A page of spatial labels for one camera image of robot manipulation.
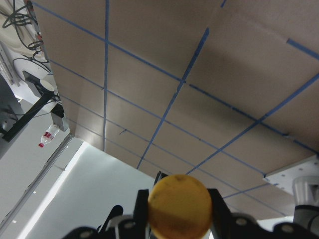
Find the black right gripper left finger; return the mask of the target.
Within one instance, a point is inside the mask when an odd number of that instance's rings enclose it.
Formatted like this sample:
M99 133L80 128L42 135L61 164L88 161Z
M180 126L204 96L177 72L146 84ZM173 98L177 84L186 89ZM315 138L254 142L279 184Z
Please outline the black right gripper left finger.
M148 230L148 197L149 190L142 189L138 191L136 203L133 212L135 221L135 230L138 239L147 239Z

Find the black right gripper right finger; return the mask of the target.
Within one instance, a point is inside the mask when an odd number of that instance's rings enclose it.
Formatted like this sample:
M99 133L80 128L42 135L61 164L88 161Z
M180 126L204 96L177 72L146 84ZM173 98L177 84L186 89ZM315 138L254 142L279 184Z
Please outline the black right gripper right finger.
M212 202L210 230L215 239L230 239L232 214L217 189L208 189Z

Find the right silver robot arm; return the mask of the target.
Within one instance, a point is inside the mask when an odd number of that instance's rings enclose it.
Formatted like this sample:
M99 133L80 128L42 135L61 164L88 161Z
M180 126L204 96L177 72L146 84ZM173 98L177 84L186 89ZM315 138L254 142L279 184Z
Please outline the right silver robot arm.
M243 213L232 213L217 189L207 189L200 181L184 174L159 179L151 191L139 191L133 219L138 235L146 226L159 239L200 239L211 230L216 239L317 239L319 209L295 207L292 223L263 229Z

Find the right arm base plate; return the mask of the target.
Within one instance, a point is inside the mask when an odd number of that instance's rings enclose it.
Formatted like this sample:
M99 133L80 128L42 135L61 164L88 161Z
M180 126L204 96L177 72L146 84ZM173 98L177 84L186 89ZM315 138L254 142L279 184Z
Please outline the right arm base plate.
M263 180L293 195L293 181L300 177L319 175L319 156L313 155L299 162L267 173Z

